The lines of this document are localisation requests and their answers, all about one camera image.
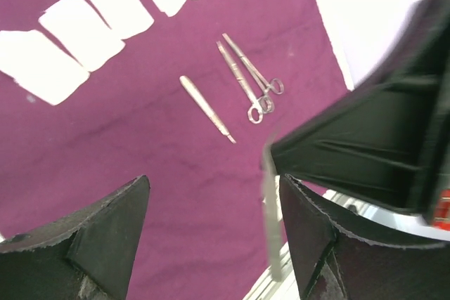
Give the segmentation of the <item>steel scalpel handle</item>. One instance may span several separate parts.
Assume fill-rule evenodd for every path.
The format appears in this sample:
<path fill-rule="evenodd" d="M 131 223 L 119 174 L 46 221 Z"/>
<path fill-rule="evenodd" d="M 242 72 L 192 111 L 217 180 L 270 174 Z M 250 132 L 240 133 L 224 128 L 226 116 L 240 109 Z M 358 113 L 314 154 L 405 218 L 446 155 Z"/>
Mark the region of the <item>steel scalpel handle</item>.
<path fill-rule="evenodd" d="M 231 135 L 230 131 L 226 128 L 225 124 L 219 118 L 218 114 L 212 109 L 210 104 L 205 100 L 204 96 L 195 86 L 195 84 L 187 77 L 180 76 L 179 81 L 183 88 L 186 90 L 188 95 L 195 101 L 198 107 L 203 111 L 203 113 L 208 117 L 208 119 L 215 125 L 218 131 L 228 138 L 232 144 L 236 144 L 236 140 Z"/>

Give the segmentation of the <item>steel hemostat forceps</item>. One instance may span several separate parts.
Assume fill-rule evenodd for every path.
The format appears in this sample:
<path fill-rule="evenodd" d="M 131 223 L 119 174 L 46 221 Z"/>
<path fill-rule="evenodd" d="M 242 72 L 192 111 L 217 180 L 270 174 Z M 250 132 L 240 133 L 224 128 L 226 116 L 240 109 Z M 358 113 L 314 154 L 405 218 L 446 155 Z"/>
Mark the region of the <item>steel hemostat forceps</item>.
<path fill-rule="evenodd" d="M 240 58 L 241 62 L 247 68 L 248 72 L 252 75 L 252 78 L 264 94 L 272 91 L 276 95 L 281 95 L 284 92 L 284 84 L 279 78 L 273 78 L 270 81 L 267 80 L 227 33 L 223 33 L 222 36 L 233 52 Z"/>

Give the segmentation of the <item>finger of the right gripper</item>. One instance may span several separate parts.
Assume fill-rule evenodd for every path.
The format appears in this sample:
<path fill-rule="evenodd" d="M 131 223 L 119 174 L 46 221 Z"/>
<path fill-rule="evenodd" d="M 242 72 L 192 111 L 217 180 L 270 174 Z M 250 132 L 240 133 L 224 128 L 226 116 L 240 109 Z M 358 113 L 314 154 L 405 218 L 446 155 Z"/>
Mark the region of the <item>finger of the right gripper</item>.
<path fill-rule="evenodd" d="M 275 142 L 280 174 L 401 214 L 449 213 L 449 0 L 420 0 L 353 91 Z"/>

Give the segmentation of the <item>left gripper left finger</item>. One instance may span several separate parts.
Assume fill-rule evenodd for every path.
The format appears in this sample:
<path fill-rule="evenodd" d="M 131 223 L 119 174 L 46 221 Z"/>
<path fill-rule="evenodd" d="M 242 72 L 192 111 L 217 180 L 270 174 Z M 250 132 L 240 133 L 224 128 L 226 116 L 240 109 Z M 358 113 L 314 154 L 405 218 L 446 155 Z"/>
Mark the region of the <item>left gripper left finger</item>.
<path fill-rule="evenodd" d="M 139 176 L 1 242 L 2 299 L 126 299 L 150 197 Z"/>

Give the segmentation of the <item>steel surgical scissors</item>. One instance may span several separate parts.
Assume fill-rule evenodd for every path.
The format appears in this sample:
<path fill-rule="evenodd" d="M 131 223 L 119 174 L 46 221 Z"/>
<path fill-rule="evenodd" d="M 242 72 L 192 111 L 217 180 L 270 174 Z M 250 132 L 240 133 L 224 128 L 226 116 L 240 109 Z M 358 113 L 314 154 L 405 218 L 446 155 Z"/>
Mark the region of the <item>steel surgical scissors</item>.
<path fill-rule="evenodd" d="M 261 103 L 259 102 L 253 90 L 250 88 L 248 81 L 240 71 L 237 63 L 231 57 L 231 54 L 225 49 L 224 45 L 220 41 L 217 41 L 216 45 L 226 64 L 236 78 L 236 81 L 239 83 L 240 87 L 250 101 L 250 108 L 247 111 L 247 117 L 249 121 L 253 124 L 261 123 L 264 115 Z"/>

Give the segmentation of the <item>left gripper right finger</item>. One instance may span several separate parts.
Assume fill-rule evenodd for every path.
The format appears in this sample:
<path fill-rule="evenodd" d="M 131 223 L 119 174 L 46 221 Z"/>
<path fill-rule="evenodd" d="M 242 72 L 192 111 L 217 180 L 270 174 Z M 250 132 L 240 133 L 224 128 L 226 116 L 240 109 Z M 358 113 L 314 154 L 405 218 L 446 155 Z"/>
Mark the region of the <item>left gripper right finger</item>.
<path fill-rule="evenodd" d="M 289 175 L 280 199 L 301 299 L 448 299 L 449 243 L 368 220 Z"/>

